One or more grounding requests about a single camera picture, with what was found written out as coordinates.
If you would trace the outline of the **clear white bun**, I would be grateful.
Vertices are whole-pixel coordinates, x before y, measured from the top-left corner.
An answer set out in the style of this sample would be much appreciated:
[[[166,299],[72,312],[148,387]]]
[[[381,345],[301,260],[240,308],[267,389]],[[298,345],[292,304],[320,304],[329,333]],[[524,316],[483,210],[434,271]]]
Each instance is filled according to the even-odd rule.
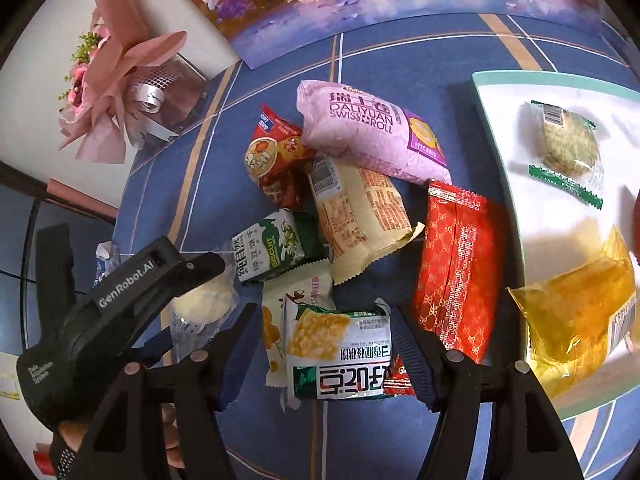
[[[171,301],[170,333],[177,361],[206,346],[238,305],[235,267]]]

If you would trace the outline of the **yellow orange snack bag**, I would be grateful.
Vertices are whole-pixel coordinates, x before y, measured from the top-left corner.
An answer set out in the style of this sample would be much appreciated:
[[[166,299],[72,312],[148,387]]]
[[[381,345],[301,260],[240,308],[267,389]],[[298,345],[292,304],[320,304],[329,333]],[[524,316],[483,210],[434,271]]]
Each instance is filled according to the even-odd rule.
[[[636,320],[634,266],[617,228],[597,257],[509,294],[528,325],[529,366],[549,398],[592,375]]]

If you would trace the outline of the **red patterned wafer pack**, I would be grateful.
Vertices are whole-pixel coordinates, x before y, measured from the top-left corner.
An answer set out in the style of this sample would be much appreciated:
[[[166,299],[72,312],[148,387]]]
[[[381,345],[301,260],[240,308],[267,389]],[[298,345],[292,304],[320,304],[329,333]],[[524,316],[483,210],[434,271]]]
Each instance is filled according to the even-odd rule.
[[[489,347],[510,236],[506,208],[433,181],[409,314],[447,350],[480,364]]]

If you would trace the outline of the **white green cracker packet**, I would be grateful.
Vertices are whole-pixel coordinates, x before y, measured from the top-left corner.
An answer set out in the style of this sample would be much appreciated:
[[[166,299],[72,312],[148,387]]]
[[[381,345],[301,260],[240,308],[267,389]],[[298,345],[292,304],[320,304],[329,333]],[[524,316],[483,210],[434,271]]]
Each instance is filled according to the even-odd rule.
[[[367,311],[300,306],[286,356],[286,402],[382,398],[392,356],[383,299]]]

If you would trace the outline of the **white peach cake packet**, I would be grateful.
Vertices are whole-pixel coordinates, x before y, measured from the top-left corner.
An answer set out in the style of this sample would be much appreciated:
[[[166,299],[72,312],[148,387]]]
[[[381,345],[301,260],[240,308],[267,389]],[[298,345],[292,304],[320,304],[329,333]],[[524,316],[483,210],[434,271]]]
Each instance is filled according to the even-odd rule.
[[[300,306],[334,310],[328,259],[296,266],[265,281],[262,288],[262,341],[268,360],[266,386],[286,386],[286,356]]]

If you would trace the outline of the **beige bread packet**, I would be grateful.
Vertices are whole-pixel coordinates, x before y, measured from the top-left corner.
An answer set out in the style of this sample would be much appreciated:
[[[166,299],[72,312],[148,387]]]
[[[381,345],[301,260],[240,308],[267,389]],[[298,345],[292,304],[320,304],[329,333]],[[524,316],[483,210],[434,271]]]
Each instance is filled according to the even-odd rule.
[[[424,230],[423,223],[410,222],[398,189],[385,174],[319,156],[308,179],[337,285],[356,278]]]

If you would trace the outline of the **green round cookie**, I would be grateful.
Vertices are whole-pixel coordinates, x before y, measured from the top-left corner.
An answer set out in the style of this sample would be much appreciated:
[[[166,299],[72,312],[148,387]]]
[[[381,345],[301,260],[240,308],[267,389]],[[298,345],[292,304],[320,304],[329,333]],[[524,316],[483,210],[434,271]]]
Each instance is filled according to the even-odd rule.
[[[597,210],[603,207],[604,170],[594,122],[566,108],[529,102],[534,125],[527,173]]]

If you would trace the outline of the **small red snack box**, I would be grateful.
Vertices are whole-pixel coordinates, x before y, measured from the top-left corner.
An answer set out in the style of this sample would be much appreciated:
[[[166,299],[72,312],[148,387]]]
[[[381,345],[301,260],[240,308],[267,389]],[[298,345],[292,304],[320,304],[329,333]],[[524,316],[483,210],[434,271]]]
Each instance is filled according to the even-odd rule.
[[[634,210],[632,211],[631,221],[631,234],[632,234],[632,252],[636,257],[638,264],[640,264],[640,194],[634,201]]]

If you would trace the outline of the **blue white crumpled wrapper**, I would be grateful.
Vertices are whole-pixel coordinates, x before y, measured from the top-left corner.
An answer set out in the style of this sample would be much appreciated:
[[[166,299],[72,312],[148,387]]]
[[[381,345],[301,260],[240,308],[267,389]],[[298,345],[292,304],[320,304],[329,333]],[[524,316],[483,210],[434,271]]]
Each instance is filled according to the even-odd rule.
[[[112,241],[100,243],[96,246],[96,277],[93,286],[98,286],[108,274],[111,274],[120,266],[120,253],[118,246]]]

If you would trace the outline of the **blue plaid tablecloth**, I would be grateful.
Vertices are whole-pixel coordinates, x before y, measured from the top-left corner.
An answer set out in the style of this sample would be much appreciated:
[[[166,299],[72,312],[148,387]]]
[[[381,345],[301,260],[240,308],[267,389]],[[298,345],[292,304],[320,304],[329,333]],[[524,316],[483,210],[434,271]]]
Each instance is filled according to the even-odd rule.
[[[236,63],[214,78],[203,125],[137,154],[122,193],[114,241],[130,256],[170,234],[188,254],[220,247],[269,214],[243,155],[262,106],[298,121],[304,79],[346,82],[412,110],[434,130],[452,180],[503,199],[497,161],[475,109],[472,77],[483,70],[543,70],[637,89],[617,52],[620,38],[532,18],[449,14],[344,32],[258,68]],[[241,479],[412,479],[437,417],[408,396],[306,402],[281,408],[254,354],[238,400],[218,418]]]

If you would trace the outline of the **green white milk carton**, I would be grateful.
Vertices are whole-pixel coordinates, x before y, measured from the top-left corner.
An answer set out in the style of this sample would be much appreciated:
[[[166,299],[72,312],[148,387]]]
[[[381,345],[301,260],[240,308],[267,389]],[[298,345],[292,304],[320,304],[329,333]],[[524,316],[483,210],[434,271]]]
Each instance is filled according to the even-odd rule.
[[[326,258],[317,220],[306,212],[279,209],[231,240],[236,275],[242,284],[257,283]]]

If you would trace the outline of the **pink flower bouquet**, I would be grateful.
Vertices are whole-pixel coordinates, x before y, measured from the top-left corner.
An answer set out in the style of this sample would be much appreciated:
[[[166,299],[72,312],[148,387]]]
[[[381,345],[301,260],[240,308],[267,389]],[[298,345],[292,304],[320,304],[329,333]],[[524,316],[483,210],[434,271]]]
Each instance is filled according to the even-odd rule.
[[[184,30],[151,34],[134,0],[94,0],[60,96],[62,148],[85,162],[121,165],[148,136],[170,142],[202,109],[207,82],[180,51]]]

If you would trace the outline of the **red biscuit snack bag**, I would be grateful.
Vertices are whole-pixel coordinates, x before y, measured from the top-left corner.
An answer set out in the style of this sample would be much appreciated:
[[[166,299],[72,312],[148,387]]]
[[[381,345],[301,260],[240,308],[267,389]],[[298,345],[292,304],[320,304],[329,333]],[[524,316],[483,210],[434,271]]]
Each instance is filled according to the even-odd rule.
[[[316,152],[306,148],[303,130],[263,105],[252,140],[245,151],[244,166],[258,188],[279,208],[303,205],[303,175]]]

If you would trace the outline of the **white tray teal rim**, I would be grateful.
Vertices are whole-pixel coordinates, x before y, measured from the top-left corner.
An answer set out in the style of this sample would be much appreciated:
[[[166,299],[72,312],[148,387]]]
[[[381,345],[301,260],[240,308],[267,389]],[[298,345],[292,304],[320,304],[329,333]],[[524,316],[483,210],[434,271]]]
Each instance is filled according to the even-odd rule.
[[[472,76],[478,114],[512,209],[521,284],[548,280],[596,256],[612,229],[634,244],[639,193],[639,93],[574,74],[486,70]],[[571,110],[597,126],[603,205],[590,206],[529,175],[537,158],[532,102]]]

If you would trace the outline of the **pink swiss roll bag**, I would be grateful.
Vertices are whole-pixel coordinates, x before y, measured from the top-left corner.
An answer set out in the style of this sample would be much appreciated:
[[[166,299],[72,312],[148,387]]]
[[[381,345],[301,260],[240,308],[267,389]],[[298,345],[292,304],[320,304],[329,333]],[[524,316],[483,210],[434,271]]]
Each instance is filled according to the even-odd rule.
[[[420,186],[451,181],[435,133],[410,110],[348,84],[321,80],[298,85],[296,107],[308,148]]]

